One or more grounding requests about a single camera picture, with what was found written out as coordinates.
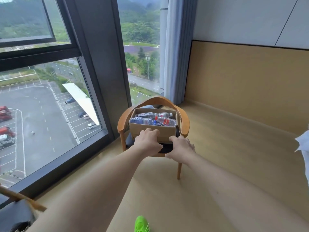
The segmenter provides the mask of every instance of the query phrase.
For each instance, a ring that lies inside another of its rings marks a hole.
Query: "carport roof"
[[[67,83],[62,85],[76,100],[76,102],[82,107],[82,109],[84,109],[84,111],[93,120],[93,122],[99,125],[98,117],[96,116],[95,109],[92,105],[91,99],[74,83]]]

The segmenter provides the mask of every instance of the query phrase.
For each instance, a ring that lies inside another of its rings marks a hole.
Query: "green shoe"
[[[149,223],[143,216],[138,216],[135,220],[134,232],[149,232]]]

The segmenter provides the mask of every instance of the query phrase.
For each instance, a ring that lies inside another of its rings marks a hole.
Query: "baseboard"
[[[206,104],[204,104],[204,103],[200,103],[200,102],[194,101],[194,100],[192,100],[192,99],[184,98],[184,100],[185,100],[185,101],[188,101],[188,102],[191,102],[191,103],[194,103],[194,104],[199,105],[199,106],[207,107],[207,108],[212,109],[212,110],[214,110],[214,111],[218,111],[218,112],[221,112],[221,113],[228,114],[228,115],[230,115],[230,116],[234,116],[234,117],[240,118],[240,119],[242,119],[242,120],[245,120],[245,121],[248,121],[248,122],[251,122],[251,123],[254,123],[254,124],[258,124],[258,125],[262,125],[262,126],[264,126],[264,127],[271,128],[271,129],[273,129],[273,130],[282,132],[282,133],[284,133],[285,135],[288,135],[288,136],[290,136],[290,137],[292,137],[292,138],[298,137],[298,135],[295,134],[295,133],[291,133],[291,132],[288,132],[288,131],[285,131],[285,130],[282,130],[282,129],[279,129],[279,128],[276,128],[276,127],[273,127],[273,126],[270,126],[270,125],[267,125],[267,124],[264,124],[264,123],[255,121],[255,120],[251,120],[251,119],[248,119],[248,118],[246,118],[246,117],[243,117],[243,116],[240,116],[240,115],[237,115],[237,114],[228,112],[228,111],[224,111],[224,110],[221,110],[221,109],[219,109],[219,108],[215,108],[215,107],[212,107],[212,106],[210,106],[210,105],[206,105]]]

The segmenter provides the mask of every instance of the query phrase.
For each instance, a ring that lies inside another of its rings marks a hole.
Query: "curtain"
[[[184,100],[196,6],[197,0],[168,1],[164,96],[174,104]]]

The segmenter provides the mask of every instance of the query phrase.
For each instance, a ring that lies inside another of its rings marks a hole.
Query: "open window pane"
[[[131,101],[135,105],[163,92],[159,65],[161,0],[117,1]]]
[[[55,0],[0,0],[0,52],[68,43]]]
[[[76,58],[0,72],[0,101],[0,183],[6,187],[106,130]]]

